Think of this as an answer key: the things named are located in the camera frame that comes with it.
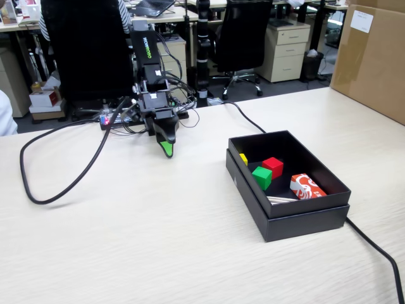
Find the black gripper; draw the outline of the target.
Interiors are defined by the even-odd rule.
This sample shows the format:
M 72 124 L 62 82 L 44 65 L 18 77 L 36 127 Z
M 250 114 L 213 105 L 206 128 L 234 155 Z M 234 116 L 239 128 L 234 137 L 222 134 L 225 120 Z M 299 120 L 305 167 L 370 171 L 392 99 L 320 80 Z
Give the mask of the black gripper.
M 178 115 L 169 105 L 166 92 L 148 92 L 139 96 L 140 115 L 167 158 L 173 156 L 178 129 Z

